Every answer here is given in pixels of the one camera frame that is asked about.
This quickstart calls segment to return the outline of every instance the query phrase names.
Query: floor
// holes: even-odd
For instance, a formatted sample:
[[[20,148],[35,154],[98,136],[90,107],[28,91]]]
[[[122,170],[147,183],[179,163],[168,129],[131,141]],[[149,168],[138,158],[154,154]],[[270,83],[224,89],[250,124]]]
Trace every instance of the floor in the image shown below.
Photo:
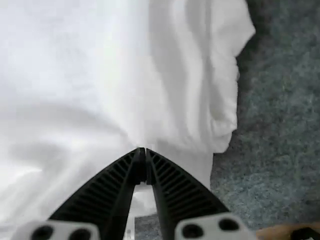
[[[256,35],[238,57],[238,130],[211,189],[253,230],[320,221],[320,1],[247,0]],[[161,239],[157,216],[136,239]]]

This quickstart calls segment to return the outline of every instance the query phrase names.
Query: black screw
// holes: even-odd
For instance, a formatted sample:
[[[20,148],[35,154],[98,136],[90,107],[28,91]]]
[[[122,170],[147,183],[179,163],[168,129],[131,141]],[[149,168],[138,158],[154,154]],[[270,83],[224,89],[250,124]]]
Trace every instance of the black screw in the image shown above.
[[[239,229],[238,223],[232,219],[229,219],[229,218],[222,219],[219,222],[219,227],[223,231],[236,231]]]
[[[188,224],[183,227],[182,235],[186,239],[197,239],[204,235],[203,229],[196,224]]]
[[[32,240],[48,240],[51,238],[52,233],[54,232],[54,229],[49,226],[41,226],[38,227],[32,234],[31,239]]]
[[[90,240],[90,237],[91,232],[89,230],[80,228],[71,233],[68,240]]]

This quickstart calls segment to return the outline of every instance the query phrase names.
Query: white t-shirt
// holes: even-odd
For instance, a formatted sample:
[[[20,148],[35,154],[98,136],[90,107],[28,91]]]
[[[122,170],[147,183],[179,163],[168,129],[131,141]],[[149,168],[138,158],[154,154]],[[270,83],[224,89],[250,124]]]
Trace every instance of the white t-shirt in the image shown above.
[[[255,32],[244,0],[0,6],[1,229],[48,218],[136,147],[210,188],[237,128],[235,57]],[[151,188],[132,206],[154,213]]]

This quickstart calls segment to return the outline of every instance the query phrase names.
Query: gray carpet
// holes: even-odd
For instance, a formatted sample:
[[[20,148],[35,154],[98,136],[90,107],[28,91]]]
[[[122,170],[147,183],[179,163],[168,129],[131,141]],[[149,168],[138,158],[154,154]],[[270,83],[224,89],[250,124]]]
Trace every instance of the gray carpet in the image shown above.
[[[238,58],[238,130],[211,189],[253,230],[320,221],[320,1],[248,0],[256,36]],[[136,239],[161,239],[156,216]]]

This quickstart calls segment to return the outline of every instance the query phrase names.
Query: white fabric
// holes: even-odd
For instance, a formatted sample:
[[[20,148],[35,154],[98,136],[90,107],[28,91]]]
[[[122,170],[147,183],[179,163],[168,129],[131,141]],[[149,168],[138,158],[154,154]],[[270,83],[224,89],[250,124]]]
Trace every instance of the white fabric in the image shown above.
[[[0,3],[0,238],[136,147],[210,188],[237,127],[244,0]],[[155,212],[138,186],[132,212]]]

